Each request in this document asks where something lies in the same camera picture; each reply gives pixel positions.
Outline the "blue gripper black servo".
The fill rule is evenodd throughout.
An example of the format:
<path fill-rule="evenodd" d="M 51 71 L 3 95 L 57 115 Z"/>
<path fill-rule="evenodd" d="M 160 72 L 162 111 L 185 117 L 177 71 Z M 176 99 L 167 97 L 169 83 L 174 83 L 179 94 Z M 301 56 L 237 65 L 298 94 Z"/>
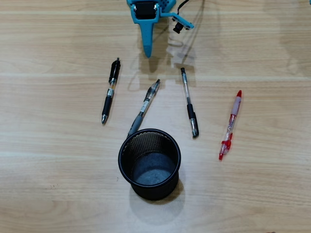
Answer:
<path fill-rule="evenodd" d="M 140 27 L 145 56 L 150 58 L 153 50 L 153 28 L 160 18 L 160 5 L 157 0 L 132 0 L 131 17 Z"/>

